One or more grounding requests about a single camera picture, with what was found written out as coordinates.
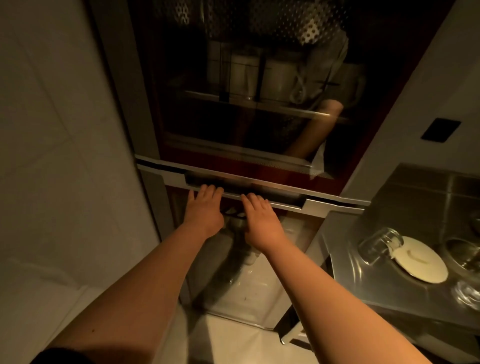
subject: oven door handle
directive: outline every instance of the oven door handle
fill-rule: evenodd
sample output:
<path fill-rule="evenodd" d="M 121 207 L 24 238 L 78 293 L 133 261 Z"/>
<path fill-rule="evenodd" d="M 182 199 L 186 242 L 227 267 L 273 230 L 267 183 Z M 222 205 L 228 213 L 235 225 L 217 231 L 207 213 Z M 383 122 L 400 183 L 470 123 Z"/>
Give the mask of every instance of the oven door handle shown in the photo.
<path fill-rule="evenodd" d="M 187 190 L 194 190 L 194 191 L 200 190 L 199 186 L 193 186 L 188 184 L 185 179 L 185 174 L 183 173 L 171 172 L 169 170 L 155 169 L 155 168 L 143 166 L 140 164 L 138 164 L 137 166 L 141 170 L 145 170 L 154 174 L 161 175 L 163 177 L 164 184 L 167 186 L 183 188 Z M 241 200 L 241 197 L 239 194 L 223 192 L 223 196 L 226 198 L 234 199 L 234 200 Z M 345 212 L 345 213 L 356 214 L 356 215 L 360 215 L 364 211 L 364 207 L 361 205 L 345 204 L 345 203 L 339 203 L 331 200 L 329 200 L 329 202 L 318 201 L 310 198 L 307 198 L 305 200 L 305 202 L 303 203 L 303 206 L 289 205 L 289 204 L 285 204 L 282 202 L 275 202 L 275 201 L 269 201 L 269 203 L 270 205 L 272 205 L 272 207 L 275 207 L 281 210 L 298 212 L 300 214 L 317 216 L 319 218 L 325 218 L 328 215 L 328 213 L 331 211 Z"/>

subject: stainless steel countertop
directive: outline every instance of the stainless steel countertop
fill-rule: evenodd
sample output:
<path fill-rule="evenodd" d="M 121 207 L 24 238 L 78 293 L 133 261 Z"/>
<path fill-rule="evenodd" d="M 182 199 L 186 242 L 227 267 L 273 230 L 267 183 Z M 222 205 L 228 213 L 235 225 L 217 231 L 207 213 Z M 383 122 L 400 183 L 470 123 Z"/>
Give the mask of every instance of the stainless steel countertop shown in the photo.
<path fill-rule="evenodd" d="M 399 198 L 396 203 L 389 198 L 382 198 L 379 204 L 373 202 L 372 210 L 360 217 L 336 212 L 328 215 L 322 226 L 322 236 L 331 256 L 335 280 L 378 312 L 412 315 L 480 334 L 480 313 L 457 303 L 451 293 L 457 280 L 451 271 L 446 282 L 429 284 L 411 277 L 389 258 L 381 259 L 373 266 L 365 264 L 360 258 L 358 243 L 381 226 L 392 227 L 403 235 L 422 240 L 430 246 L 432 241 L 438 241 L 441 236 L 438 229 L 442 224 L 438 224 L 437 218 L 418 222 L 420 216 L 417 218 L 415 214 L 421 211 L 405 208 L 409 204 L 406 196 L 410 189 L 387 187 L 383 196 L 392 196 L 392 191 Z M 432 207 L 425 202 L 428 198 L 431 201 L 445 199 L 444 195 L 437 194 L 427 196 L 425 200 L 415 195 L 416 192 L 418 191 L 413 193 L 411 202 L 422 205 L 427 210 Z M 407 220 L 400 221 L 409 214 L 411 216 Z"/>

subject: kitchen counter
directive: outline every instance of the kitchen counter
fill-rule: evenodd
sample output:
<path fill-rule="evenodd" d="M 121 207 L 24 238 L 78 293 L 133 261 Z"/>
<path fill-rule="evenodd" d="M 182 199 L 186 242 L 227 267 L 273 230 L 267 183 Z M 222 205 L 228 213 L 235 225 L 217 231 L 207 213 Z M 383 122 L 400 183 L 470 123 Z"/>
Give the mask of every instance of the kitchen counter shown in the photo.
<path fill-rule="evenodd" d="M 453 272 L 449 270 L 444 283 L 424 283 L 387 257 L 369 266 L 357 250 L 362 239 L 382 226 L 435 249 L 444 236 L 466 229 L 449 223 L 449 215 L 468 215 L 467 205 L 470 210 L 480 207 L 480 200 L 474 199 L 469 205 L 463 196 L 459 197 L 460 203 L 455 198 L 437 191 L 386 184 L 362 216 L 329 214 L 322 237 L 335 280 L 379 313 L 411 315 L 480 334 L 480 313 L 458 303 L 452 294 L 458 279 Z"/>

